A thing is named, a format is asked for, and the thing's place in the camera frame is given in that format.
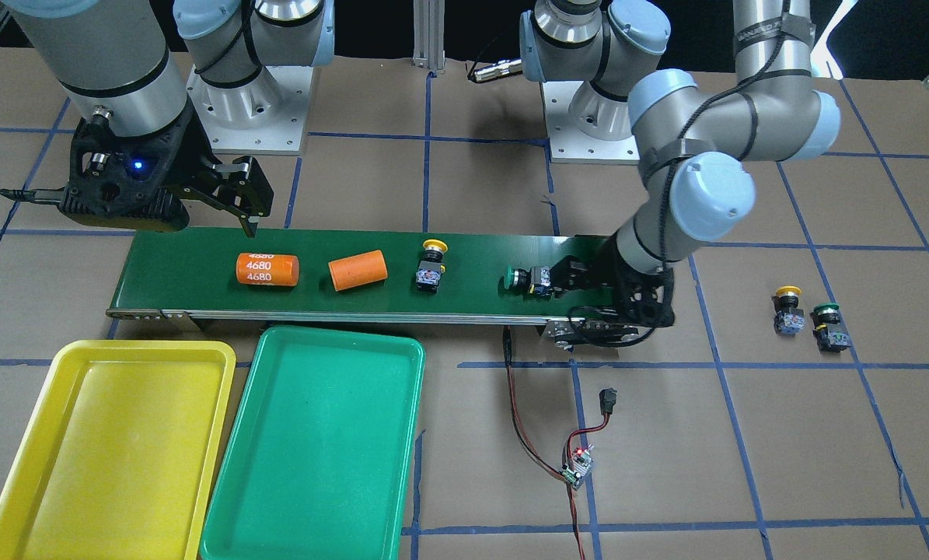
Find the black inline switch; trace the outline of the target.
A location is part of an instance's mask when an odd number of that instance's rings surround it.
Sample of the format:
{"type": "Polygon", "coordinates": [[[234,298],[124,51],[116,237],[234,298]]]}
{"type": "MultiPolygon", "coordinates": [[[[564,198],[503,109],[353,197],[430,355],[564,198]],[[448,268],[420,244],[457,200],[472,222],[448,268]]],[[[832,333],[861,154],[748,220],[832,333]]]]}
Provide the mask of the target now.
{"type": "Polygon", "coordinates": [[[599,391],[599,410],[603,417],[609,417],[613,414],[618,398],[618,391],[615,387],[604,387],[599,391]]]}

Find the green push button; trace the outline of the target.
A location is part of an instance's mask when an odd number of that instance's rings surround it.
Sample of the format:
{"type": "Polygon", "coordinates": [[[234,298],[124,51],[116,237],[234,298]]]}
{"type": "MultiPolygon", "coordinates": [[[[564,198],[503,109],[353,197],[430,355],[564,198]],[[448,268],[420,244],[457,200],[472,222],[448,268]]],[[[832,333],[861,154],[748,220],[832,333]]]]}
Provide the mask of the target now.
{"type": "Polygon", "coordinates": [[[810,312],[815,324],[815,340],[822,353],[841,353],[851,347],[850,334],[842,319],[840,305],[835,302],[822,303],[810,312]]]}
{"type": "Polygon", "coordinates": [[[554,293],[552,269],[547,266],[529,269],[508,266],[502,284],[504,290],[536,297],[550,297],[554,293]]]}

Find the plain orange cylinder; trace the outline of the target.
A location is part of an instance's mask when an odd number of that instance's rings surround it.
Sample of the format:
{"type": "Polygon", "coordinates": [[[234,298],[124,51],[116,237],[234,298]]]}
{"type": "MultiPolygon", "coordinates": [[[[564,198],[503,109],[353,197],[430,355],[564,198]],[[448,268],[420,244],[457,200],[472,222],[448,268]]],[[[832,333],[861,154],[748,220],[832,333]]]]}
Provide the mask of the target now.
{"type": "Polygon", "coordinates": [[[328,268],[336,292],[382,282],[389,276],[385,255],[380,250],[332,260],[328,268]]]}

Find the yellow push button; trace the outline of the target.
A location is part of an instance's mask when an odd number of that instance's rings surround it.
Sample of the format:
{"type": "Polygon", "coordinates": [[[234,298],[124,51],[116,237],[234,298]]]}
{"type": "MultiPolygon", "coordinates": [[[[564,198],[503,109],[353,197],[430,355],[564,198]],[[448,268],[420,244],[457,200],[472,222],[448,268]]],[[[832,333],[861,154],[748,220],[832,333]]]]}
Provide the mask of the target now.
{"type": "Polygon", "coordinates": [[[426,239],[422,244],[421,262],[415,274],[418,291],[436,293],[445,273],[444,254],[449,246],[439,239],[426,239]]]}
{"type": "Polygon", "coordinates": [[[784,336],[795,336],[805,327],[805,315],[799,308],[801,288],[795,285],[784,285],[774,292],[774,332],[784,336]]]}

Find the aluminium frame post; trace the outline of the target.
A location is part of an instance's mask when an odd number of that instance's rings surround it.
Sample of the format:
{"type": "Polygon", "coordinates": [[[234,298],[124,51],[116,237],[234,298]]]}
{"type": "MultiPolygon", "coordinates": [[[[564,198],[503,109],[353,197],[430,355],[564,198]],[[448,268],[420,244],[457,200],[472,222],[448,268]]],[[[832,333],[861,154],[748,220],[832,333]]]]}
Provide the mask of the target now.
{"type": "Polygon", "coordinates": [[[442,74],[445,67],[444,53],[445,1],[415,0],[412,2],[414,21],[414,49],[412,65],[426,71],[442,74]]]}

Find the green plastic tray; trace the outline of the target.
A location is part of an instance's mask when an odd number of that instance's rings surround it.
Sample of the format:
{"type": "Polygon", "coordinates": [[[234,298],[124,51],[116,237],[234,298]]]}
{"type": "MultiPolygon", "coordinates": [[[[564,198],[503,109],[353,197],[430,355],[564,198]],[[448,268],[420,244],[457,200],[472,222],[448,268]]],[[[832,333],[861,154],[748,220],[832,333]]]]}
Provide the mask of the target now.
{"type": "Polygon", "coordinates": [[[424,379],[410,338],[270,327],[202,531],[204,559],[396,559],[424,379]]]}

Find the green conveyor belt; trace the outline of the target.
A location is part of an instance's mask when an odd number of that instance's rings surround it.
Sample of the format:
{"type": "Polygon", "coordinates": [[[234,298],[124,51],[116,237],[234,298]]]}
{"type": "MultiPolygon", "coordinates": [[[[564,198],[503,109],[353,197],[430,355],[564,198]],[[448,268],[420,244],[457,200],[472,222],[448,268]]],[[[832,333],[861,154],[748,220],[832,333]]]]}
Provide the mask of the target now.
{"type": "Polygon", "coordinates": [[[584,278],[603,238],[190,227],[136,233],[108,314],[143,321],[240,319],[533,325],[554,344],[643,334],[609,287],[584,278]]]}

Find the small controller circuit board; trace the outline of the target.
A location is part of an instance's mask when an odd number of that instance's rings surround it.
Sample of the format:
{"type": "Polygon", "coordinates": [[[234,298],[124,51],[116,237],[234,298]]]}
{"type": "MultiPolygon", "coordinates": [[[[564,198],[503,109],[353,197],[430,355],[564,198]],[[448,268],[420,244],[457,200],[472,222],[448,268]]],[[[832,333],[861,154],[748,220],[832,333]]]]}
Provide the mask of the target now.
{"type": "Polygon", "coordinates": [[[563,467],[561,467],[561,477],[575,492],[581,489],[586,478],[592,473],[592,449],[592,444],[574,449],[567,461],[564,462],[563,467]]]}

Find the orange cylinder labelled 4680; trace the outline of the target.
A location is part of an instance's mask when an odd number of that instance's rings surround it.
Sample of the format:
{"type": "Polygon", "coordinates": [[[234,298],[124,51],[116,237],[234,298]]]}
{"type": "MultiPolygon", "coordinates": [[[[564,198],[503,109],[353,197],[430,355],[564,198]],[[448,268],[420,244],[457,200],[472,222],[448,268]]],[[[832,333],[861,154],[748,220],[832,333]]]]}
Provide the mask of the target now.
{"type": "Polygon", "coordinates": [[[299,258],[290,254],[240,253],[236,280],[243,285],[295,287],[299,282],[299,258]]]}

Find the yellow plastic tray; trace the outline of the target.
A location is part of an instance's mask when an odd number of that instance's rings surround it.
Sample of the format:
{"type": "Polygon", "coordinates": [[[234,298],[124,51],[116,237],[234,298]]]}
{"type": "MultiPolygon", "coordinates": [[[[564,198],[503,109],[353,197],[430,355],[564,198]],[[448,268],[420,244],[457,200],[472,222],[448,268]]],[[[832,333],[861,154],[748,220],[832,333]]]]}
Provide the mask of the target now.
{"type": "Polygon", "coordinates": [[[73,341],[0,496],[0,559],[194,559],[236,354],[222,341],[73,341]]]}

